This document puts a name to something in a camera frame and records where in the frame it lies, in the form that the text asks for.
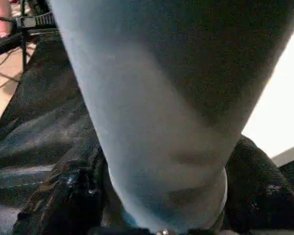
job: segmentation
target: beige floor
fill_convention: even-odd
[[[27,49],[29,54],[33,53],[32,49]],[[0,62],[5,59],[7,55],[3,54],[0,56]],[[9,80],[6,78],[12,77],[13,79],[18,80],[22,72],[22,51],[18,49],[13,52],[9,58],[0,66],[0,117],[12,98],[14,91],[17,87],[17,82]]]

